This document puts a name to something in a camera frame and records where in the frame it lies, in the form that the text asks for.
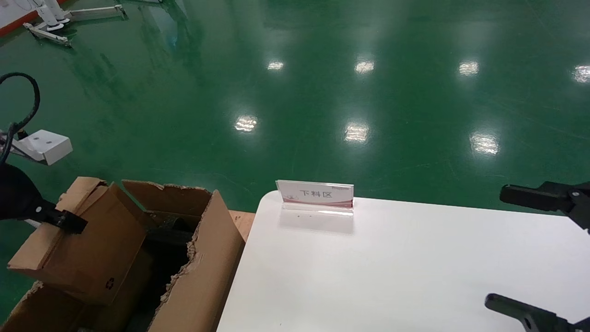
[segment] white table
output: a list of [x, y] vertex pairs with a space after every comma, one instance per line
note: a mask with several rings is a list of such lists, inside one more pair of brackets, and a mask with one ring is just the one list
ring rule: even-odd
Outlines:
[[218, 332], [523, 332], [495, 292], [590, 315], [590, 236], [566, 217], [355, 198], [353, 217], [260, 201]]

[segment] robotic arm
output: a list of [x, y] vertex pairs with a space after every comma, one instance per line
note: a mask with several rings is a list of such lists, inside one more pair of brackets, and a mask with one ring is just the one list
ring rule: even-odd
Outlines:
[[72, 151], [70, 140], [47, 131], [27, 135], [24, 126], [35, 116], [40, 102], [37, 82], [24, 73], [0, 76], [0, 84], [9, 77], [21, 76], [29, 80], [35, 92], [31, 112], [18, 123], [11, 123], [7, 133], [0, 132], [0, 220], [19, 219], [51, 223], [66, 232], [79, 234], [87, 222], [69, 211], [58, 211], [55, 204], [41, 196], [31, 179], [20, 169], [6, 163], [13, 152], [29, 160], [51, 165]]
[[[505, 203], [543, 211], [561, 211], [582, 229], [590, 229], [590, 182], [568, 185], [545, 182], [539, 188], [505, 185]], [[569, 323], [555, 313], [498, 294], [488, 294], [486, 308], [519, 320], [527, 332], [588, 332], [590, 317]]]

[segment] printed sign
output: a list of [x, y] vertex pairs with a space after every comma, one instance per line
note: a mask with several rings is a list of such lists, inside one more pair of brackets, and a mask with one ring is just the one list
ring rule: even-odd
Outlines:
[[355, 186], [304, 181], [277, 180], [285, 203], [352, 207]]

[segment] black cable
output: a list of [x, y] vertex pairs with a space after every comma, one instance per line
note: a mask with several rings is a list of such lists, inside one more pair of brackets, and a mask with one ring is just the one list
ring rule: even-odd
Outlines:
[[31, 109], [29, 114], [21, 122], [12, 122], [10, 124], [10, 127], [8, 128], [8, 133], [6, 134], [6, 141], [4, 142], [4, 146], [2, 148], [2, 155], [0, 155], [0, 166], [2, 166], [6, 162], [8, 154], [10, 154], [10, 149], [12, 147], [12, 139], [14, 138], [14, 135], [16, 135], [16, 133], [19, 130], [26, 126], [27, 123], [29, 123], [29, 121], [33, 118], [33, 116], [35, 116], [37, 110], [39, 109], [39, 103], [41, 101], [41, 97], [39, 94], [39, 85], [37, 85], [37, 81], [35, 81], [34, 78], [25, 73], [15, 72], [2, 75], [0, 76], [0, 84], [2, 84], [7, 78], [14, 76], [24, 77], [27, 80], [29, 80], [29, 82], [31, 82], [31, 85], [33, 86], [33, 92], [35, 93], [35, 99], [33, 101], [33, 108]]

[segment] torn cardboard edge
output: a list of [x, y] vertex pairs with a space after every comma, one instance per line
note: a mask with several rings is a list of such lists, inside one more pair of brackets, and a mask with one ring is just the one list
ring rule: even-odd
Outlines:
[[29, 289], [25, 295], [22, 296], [21, 300], [18, 301], [18, 303], [14, 306], [14, 308], [12, 309], [12, 311], [10, 312], [9, 316], [12, 316], [13, 313], [17, 312], [19, 307], [22, 305], [22, 303], [26, 300], [29, 299], [29, 297], [31, 297], [33, 294], [35, 294], [39, 289], [43, 288], [43, 283], [41, 281], [37, 281], [35, 280], [35, 282], [33, 282], [33, 286], [31, 286], [31, 289]]
[[[131, 190], [127, 186], [130, 183], [132, 183], [131, 187], [134, 187]], [[231, 287], [235, 267], [244, 247], [244, 239], [236, 228], [220, 193], [217, 190], [210, 193], [203, 188], [157, 185], [128, 180], [123, 180], [123, 186], [140, 204], [144, 204], [144, 202], [135, 196], [137, 190], [142, 193], [145, 193], [143, 189], [148, 187], [152, 188], [152, 193], [157, 190], [158, 193], [150, 198], [151, 201], [157, 203], [160, 195], [170, 195], [165, 198], [167, 200], [165, 203], [179, 203], [182, 211], [169, 205], [168, 207], [171, 209], [168, 209], [168, 213], [184, 214], [187, 211], [193, 213], [201, 211], [198, 215], [201, 222], [186, 246], [188, 263], [171, 276], [165, 295], [160, 298], [157, 312], [150, 322], [149, 331], [161, 332], [171, 329], [175, 332], [211, 331], [221, 315], [227, 293]], [[198, 209], [189, 206], [189, 204], [197, 206]], [[150, 212], [142, 210], [142, 213], [149, 218], [148, 213], [158, 212], [153, 210]], [[134, 216], [138, 215], [137, 211], [130, 212]], [[25, 298], [29, 300], [34, 298], [35, 294], [38, 295], [39, 289], [42, 288], [32, 289]], [[48, 289], [71, 298], [65, 292], [58, 291], [53, 287]], [[29, 319], [35, 319], [34, 315], [29, 317]], [[2, 332], [22, 331], [1, 328], [0, 330]]]

